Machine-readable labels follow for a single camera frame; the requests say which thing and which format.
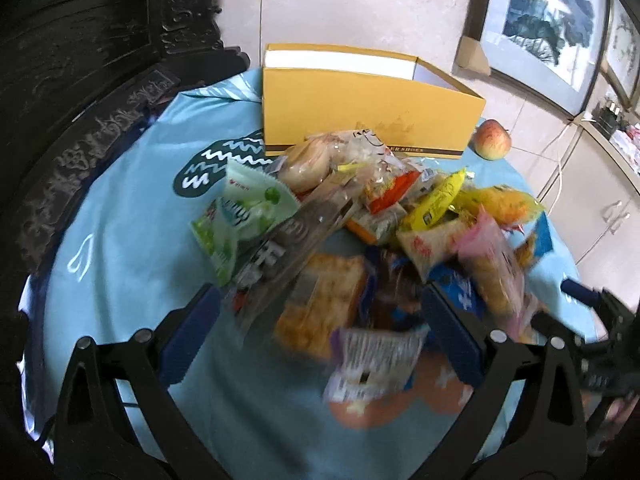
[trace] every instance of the light blue tablecloth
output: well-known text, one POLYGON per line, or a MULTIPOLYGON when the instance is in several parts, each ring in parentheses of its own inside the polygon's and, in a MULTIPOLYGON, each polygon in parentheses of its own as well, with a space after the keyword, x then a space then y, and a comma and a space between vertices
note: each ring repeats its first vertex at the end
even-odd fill
MULTIPOLYGON (((247 72, 178 95, 92 185, 65 233, 49 280, 44 322, 48 414, 55 410, 66 363, 80 336, 89 334, 99 344, 127 340, 141 327, 155 327, 213 279, 188 222, 212 200, 223 175, 219 170, 230 156, 261 165, 260 94, 260 72, 247 72)), ((478 186, 529 190, 506 161, 487 162, 471 150, 460 160, 430 164, 447 171, 466 166, 475 171, 478 186)), ((552 232, 554 253, 530 273, 529 286, 565 323, 593 336, 588 311, 559 291, 562 278, 576 278, 577 271, 552 232)), ((349 254, 362 245, 340 232, 326 248, 349 254)), ((240 347, 232 320, 223 313, 185 380, 171 387, 203 443, 236 480, 408 478, 454 417, 414 400, 379 427, 357 430, 341 424, 322 402, 329 370, 287 356, 271 341, 278 314, 277 308, 270 309, 240 347)), ((486 452, 497 448, 513 415, 514 390, 486 452)), ((125 401, 134 400, 125 386, 123 392, 125 401)), ((128 412, 145 449, 159 455, 138 410, 128 412)))

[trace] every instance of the landscape painting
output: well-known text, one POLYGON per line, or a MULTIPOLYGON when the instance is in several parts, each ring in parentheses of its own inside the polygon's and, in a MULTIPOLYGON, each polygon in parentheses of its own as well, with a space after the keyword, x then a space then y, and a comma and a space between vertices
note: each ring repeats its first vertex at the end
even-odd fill
POLYGON ((579 91, 602 40, 605 0, 509 0, 502 34, 579 91))

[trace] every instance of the cabinet handle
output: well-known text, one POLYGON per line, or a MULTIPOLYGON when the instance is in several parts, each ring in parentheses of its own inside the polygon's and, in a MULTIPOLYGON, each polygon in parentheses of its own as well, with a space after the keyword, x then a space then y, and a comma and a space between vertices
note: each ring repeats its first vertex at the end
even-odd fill
POLYGON ((622 205, 622 200, 618 200, 617 202, 614 202, 613 204, 607 206, 607 208, 604 210, 604 214, 602 215, 602 219, 606 223, 609 223, 609 220, 613 218, 613 215, 615 214, 616 209, 618 209, 621 205, 622 205))
POLYGON ((616 218, 616 221, 613 222, 613 225, 609 229, 611 234, 612 235, 616 234, 618 232, 618 229, 620 229, 620 226, 624 223, 624 221, 627 218, 630 218, 630 216, 631 216, 631 213, 625 213, 623 215, 620 215, 618 218, 616 218))

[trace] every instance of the cabinet door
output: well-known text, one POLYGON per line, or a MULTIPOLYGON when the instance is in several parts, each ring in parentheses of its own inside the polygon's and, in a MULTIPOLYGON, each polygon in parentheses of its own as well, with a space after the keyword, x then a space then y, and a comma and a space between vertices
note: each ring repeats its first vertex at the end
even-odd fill
MULTIPOLYGON (((558 180, 542 199, 551 207, 558 180)), ((562 169, 562 193, 550 218, 577 262, 596 243, 610 222, 636 194, 622 170, 602 147, 583 131, 562 169)))
POLYGON ((633 311, 640 299, 640 197, 636 195, 597 245, 578 263, 580 280, 608 288, 633 311))

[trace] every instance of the screw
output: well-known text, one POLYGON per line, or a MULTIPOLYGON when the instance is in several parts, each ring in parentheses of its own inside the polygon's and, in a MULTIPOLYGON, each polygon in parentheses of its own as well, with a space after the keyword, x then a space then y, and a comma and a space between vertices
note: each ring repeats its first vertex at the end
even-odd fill
POLYGON ((151 341, 153 335, 154 333, 148 328, 141 328, 133 335, 133 339, 139 343, 146 343, 147 341, 151 341))
POLYGON ((507 335, 502 330, 491 330, 489 337, 494 343, 504 343, 507 341, 507 335))
POLYGON ((91 341, 92 339, 89 336, 85 335, 78 339, 76 346, 81 350, 85 350, 86 348, 89 348, 91 341))
POLYGON ((551 338, 551 346, 556 350, 562 350, 564 348, 564 341, 555 335, 551 338))

